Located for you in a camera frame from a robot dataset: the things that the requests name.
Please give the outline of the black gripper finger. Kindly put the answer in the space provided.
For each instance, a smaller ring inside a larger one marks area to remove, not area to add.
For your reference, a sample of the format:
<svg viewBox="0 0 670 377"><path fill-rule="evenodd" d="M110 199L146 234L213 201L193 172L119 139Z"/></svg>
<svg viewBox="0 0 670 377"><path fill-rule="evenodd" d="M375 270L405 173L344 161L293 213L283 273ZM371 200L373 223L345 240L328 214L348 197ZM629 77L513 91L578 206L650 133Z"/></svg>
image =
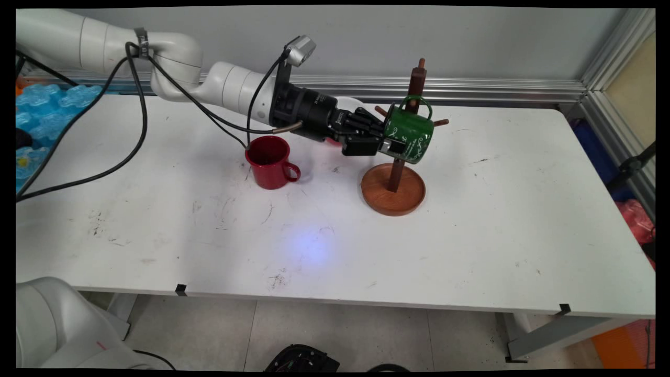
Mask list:
<svg viewBox="0 0 670 377"><path fill-rule="evenodd" d="M406 142L375 136L345 136L341 144L346 157L373 157L377 153L399 157L407 148Z"/></svg>
<svg viewBox="0 0 670 377"><path fill-rule="evenodd" d="M376 138L385 136L385 122L364 107L357 107L355 110L355 128L364 136Z"/></svg>

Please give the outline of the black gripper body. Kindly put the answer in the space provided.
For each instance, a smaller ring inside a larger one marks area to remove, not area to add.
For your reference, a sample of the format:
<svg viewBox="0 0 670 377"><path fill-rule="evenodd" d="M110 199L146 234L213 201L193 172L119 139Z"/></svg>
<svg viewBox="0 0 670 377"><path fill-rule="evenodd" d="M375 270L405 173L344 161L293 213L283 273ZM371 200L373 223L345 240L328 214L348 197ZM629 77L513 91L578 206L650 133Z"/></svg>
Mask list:
<svg viewBox="0 0 670 377"><path fill-rule="evenodd" d="M338 100L317 91L282 85L274 93L274 128L323 142L368 131L368 118L338 109Z"/></svg>

